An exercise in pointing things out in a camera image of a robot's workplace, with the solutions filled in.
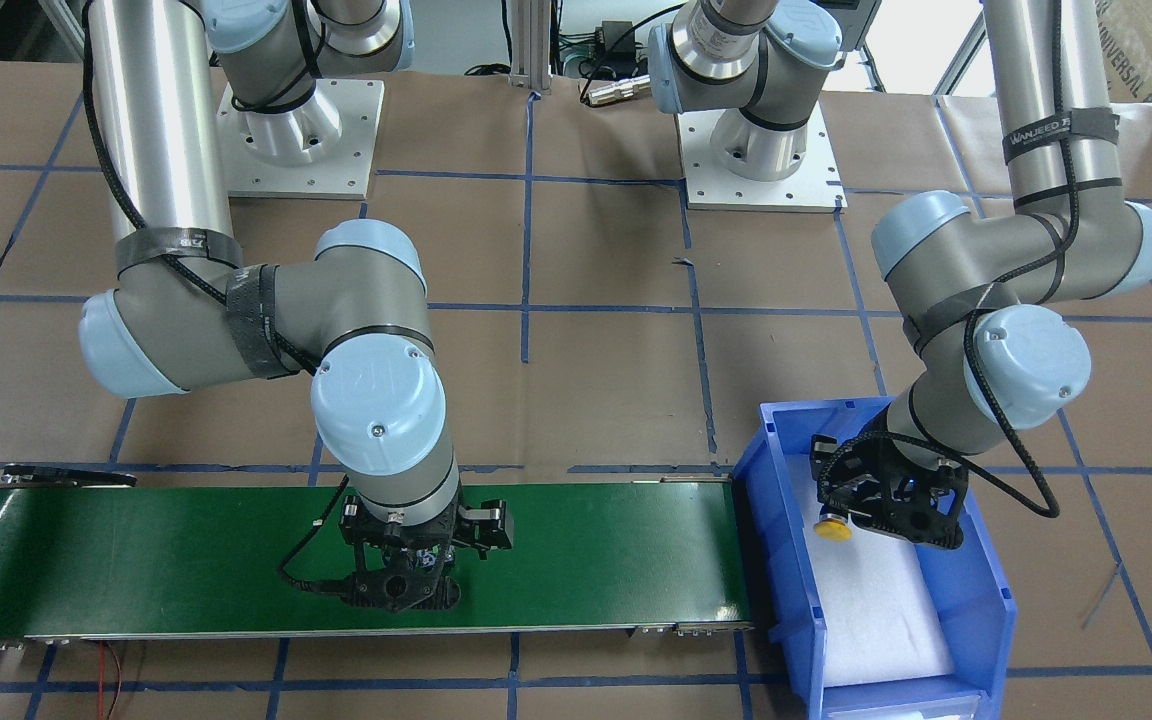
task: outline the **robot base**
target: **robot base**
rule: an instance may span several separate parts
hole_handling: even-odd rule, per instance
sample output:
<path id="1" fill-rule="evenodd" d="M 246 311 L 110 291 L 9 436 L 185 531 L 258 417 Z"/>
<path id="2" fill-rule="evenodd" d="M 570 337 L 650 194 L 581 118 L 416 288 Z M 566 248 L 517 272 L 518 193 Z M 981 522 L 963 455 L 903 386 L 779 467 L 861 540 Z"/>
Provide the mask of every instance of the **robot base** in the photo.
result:
<path id="1" fill-rule="evenodd" d="M 365 200 L 376 154 L 376 129 L 385 83 L 379 79 L 320 81 L 319 90 L 340 111 L 342 135 L 329 154 L 308 165 L 274 165 L 247 146 L 242 120 L 228 88 L 215 111 L 215 131 L 230 197 L 314 197 Z"/>
<path id="2" fill-rule="evenodd" d="M 820 106 L 808 120 L 808 149 L 803 164 L 778 182 L 743 179 L 723 167 L 708 146 L 718 119 L 726 109 L 705 109 L 679 115 L 679 145 L 687 177 L 687 206 L 712 210 L 759 210 L 782 213 L 832 213 L 846 209 L 847 198 L 838 177 L 838 161 L 824 128 Z"/>

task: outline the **green conveyor belt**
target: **green conveyor belt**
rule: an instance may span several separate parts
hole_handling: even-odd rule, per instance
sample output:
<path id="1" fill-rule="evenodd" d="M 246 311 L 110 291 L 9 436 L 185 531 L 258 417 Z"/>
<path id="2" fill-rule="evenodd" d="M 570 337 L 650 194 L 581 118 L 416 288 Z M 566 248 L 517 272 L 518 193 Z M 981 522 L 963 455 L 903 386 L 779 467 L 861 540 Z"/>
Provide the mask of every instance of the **green conveyor belt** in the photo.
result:
<path id="1" fill-rule="evenodd" d="M 508 501 L 516 547 L 485 561 L 462 550 L 452 570 L 460 605 L 397 615 L 296 591 L 274 574 L 332 491 L 5 488 L 0 639 L 748 624 L 723 483 L 465 487 L 475 506 Z M 353 569 L 334 523 L 293 574 Z"/>

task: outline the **metal bracket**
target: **metal bracket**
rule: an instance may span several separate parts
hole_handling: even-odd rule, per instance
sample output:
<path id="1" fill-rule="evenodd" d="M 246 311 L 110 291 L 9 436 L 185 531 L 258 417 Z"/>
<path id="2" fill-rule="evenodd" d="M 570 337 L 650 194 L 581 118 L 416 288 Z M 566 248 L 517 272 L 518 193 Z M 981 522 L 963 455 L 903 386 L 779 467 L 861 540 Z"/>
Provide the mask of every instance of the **metal bracket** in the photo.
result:
<path id="1" fill-rule="evenodd" d="M 509 85 L 550 94 L 550 5 L 553 0 L 511 0 L 513 63 Z"/>
<path id="2" fill-rule="evenodd" d="M 319 83 L 340 111 L 342 135 L 324 156 L 308 165 L 274 165 L 247 146 L 238 112 L 228 88 L 215 111 L 215 131 L 230 197 L 316 197 L 365 200 L 376 158 L 385 83 L 379 79 L 333 79 Z"/>
<path id="3" fill-rule="evenodd" d="M 786 213 L 832 213 L 846 209 L 829 134 L 820 106 L 808 120 L 808 147 L 797 172 L 778 182 L 743 179 L 723 167 L 708 145 L 726 109 L 679 115 L 679 145 L 687 177 L 687 206 L 713 210 L 772 210 Z"/>

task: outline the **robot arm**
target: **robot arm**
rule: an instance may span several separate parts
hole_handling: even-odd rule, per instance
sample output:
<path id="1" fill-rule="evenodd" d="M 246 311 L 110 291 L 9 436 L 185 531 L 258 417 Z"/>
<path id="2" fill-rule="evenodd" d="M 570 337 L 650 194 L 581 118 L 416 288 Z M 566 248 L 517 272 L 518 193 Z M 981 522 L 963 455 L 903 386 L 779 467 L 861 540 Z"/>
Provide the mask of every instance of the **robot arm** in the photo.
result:
<path id="1" fill-rule="evenodd" d="M 1074 401 L 1091 354 L 1043 304 L 1152 279 L 1152 210 L 1124 202 L 1092 3 L 990 1 L 984 13 L 1016 214 L 972 219 L 957 196 L 935 191 L 902 202 L 874 229 L 879 268 L 927 370 L 850 442 L 818 438 L 823 535 L 850 516 L 957 547 L 964 456 L 1002 439 L 1018 448 L 1044 505 L 1007 491 L 1056 516 L 1014 430 Z"/>
<path id="2" fill-rule="evenodd" d="M 652 96 L 668 114 L 728 109 L 710 136 L 723 165 L 780 181 L 806 152 L 841 41 L 838 22 L 808 0 L 692 0 L 650 36 Z"/>
<path id="3" fill-rule="evenodd" d="M 100 82 L 104 127 L 84 96 L 120 237 L 120 287 L 89 300 L 79 323 L 92 376 L 115 395 L 145 397 L 308 370 L 320 437 L 357 491 L 342 529 L 358 569 L 325 592 L 388 611 L 454 602 L 442 577 L 453 544 L 484 551 L 511 539 L 502 506 L 461 505 L 411 240 L 348 220 L 310 263 L 244 265 L 200 15 L 185 3 L 97 0 L 90 20 L 88 77 Z M 369 570 L 362 546 L 381 548 L 385 567 Z M 435 564 L 416 561 L 431 548 Z"/>

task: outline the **black tape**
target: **black tape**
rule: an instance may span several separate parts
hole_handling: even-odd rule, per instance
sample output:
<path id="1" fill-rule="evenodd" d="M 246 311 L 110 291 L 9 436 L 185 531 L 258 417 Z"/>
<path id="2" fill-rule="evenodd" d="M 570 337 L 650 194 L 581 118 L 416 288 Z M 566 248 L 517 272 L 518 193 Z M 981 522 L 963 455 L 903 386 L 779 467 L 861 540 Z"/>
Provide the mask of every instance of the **black tape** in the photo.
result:
<path id="1" fill-rule="evenodd" d="M 278 265 L 252 265 L 229 274 L 225 288 L 225 325 L 247 369 L 257 378 L 296 374 L 283 365 L 274 343 L 274 273 Z"/>
<path id="2" fill-rule="evenodd" d="M 434 351 L 434 341 L 429 340 L 424 333 L 416 332 L 411 328 L 404 328 L 402 325 L 367 325 L 365 328 L 349 331 L 342 336 L 335 338 L 335 340 L 328 342 L 328 348 L 323 351 L 323 356 L 328 356 L 328 354 L 335 350 L 335 347 L 340 343 L 347 340 L 353 340 L 354 338 L 365 336 L 365 334 L 394 334 L 394 336 L 407 338 L 407 340 L 420 342 L 427 347 L 431 353 Z"/>
<path id="3" fill-rule="evenodd" d="M 801 127 L 808 124 L 808 120 L 811 119 L 811 118 L 803 118 L 802 120 L 799 120 L 799 122 L 796 123 L 773 123 L 772 120 L 764 120 L 763 118 L 758 118 L 758 115 L 750 113 L 750 111 L 745 108 L 741 108 L 740 114 L 745 120 L 749 120 L 749 122 L 755 123 L 755 126 L 758 126 L 763 129 L 770 129 L 770 131 L 773 132 L 789 132 L 791 129 L 799 129 Z"/>
<path id="4" fill-rule="evenodd" d="M 918 318 L 905 318 L 905 338 L 914 346 L 914 351 L 922 356 L 923 348 L 932 342 L 932 338 L 962 323 L 975 311 L 1001 310 L 1016 302 L 1016 293 L 1006 285 L 985 283 L 969 288 L 929 306 Z"/>
<path id="5" fill-rule="evenodd" d="M 1023 156 L 1030 150 L 1078 137 L 1109 141 L 1117 145 L 1117 115 L 1108 108 L 1075 108 L 1037 120 L 1014 129 L 1002 138 L 1002 159 L 1010 162 L 1016 156 Z"/>
<path id="6" fill-rule="evenodd" d="M 114 263 L 119 275 L 132 265 L 141 265 L 165 255 L 177 258 L 206 258 L 237 268 L 243 264 L 243 250 L 228 234 L 205 228 L 145 228 L 114 243 Z"/>
<path id="7" fill-rule="evenodd" d="M 1083 181 L 1074 183 L 1075 192 L 1083 192 L 1084 190 L 1096 190 L 1098 187 L 1122 187 L 1123 179 L 1098 179 L 1098 181 Z M 1064 197 L 1069 195 L 1069 185 L 1062 184 L 1060 187 L 1048 187 L 1047 190 L 1041 190 L 1038 192 L 1030 192 L 1028 196 L 1018 197 L 1018 199 L 1011 200 L 1011 207 L 1020 210 L 1030 202 L 1047 200 L 1052 197 Z"/>

